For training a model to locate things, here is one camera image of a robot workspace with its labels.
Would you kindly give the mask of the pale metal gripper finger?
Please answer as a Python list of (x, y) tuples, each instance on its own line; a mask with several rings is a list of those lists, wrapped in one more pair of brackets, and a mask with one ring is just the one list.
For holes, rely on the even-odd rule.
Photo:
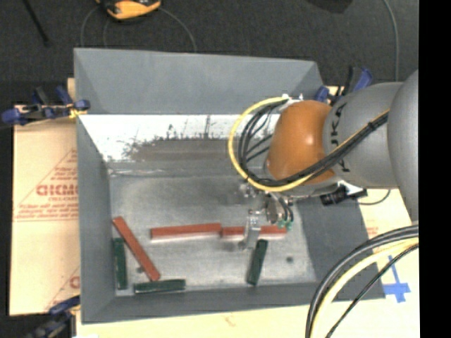
[(243, 235), (243, 249), (253, 249), (256, 245), (261, 231), (258, 218), (249, 216), (245, 225)]

